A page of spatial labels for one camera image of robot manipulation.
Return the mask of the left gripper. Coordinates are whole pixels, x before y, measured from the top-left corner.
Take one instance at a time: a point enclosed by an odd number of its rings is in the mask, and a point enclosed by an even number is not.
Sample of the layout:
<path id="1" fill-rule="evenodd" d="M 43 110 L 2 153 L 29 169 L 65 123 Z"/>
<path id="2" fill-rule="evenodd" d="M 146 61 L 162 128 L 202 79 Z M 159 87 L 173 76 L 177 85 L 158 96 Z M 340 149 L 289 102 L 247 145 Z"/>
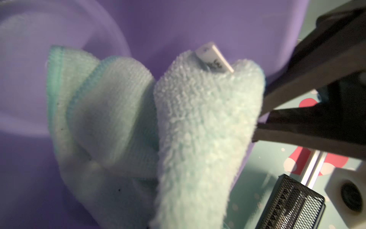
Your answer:
<path id="1" fill-rule="evenodd" d="M 366 3 L 349 1 L 316 20 L 288 70 L 267 88 L 254 141 L 366 158 Z"/>

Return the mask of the light green cloth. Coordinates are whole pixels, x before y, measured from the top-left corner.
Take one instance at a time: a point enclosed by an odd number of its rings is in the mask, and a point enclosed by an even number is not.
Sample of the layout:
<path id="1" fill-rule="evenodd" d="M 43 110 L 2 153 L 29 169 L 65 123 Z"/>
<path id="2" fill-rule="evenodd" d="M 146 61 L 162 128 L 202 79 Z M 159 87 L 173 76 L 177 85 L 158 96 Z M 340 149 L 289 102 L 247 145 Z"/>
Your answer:
<path id="1" fill-rule="evenodd" d="M 139 61 L 52 46 L 47 116 L 61 177 L 103 229 L 220 229 L 262 109 L 253 61 Z"/>

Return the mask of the purple bucket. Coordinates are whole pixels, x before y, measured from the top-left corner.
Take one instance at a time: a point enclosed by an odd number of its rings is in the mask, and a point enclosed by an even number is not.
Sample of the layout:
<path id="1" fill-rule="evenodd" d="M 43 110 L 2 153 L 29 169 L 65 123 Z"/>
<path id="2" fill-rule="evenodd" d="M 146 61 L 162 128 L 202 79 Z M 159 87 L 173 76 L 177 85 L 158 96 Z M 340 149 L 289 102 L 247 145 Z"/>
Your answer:
<path id="1" fill-rule="evenodd" d="M 174 58 L 215 42 L 276 78 L 308 1 L 1 1 L 1 228 L 97 229 L 61 179 L 46 115 L 53 44 L 131 56 L 160 77 Z"/>

